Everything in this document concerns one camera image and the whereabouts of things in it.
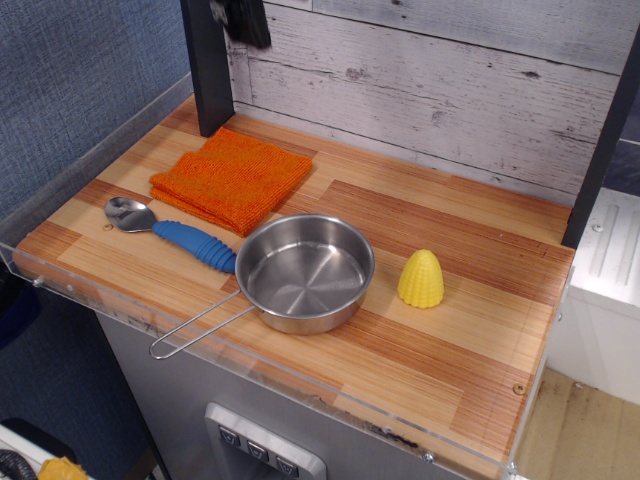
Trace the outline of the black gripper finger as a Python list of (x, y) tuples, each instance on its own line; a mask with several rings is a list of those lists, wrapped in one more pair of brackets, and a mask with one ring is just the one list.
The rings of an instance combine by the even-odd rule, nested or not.
[(261, 0), (210, 0), (209, 7), (213, 19), (224, 26), (232, 40), (258, 49), (271, 46), (266, 12)]

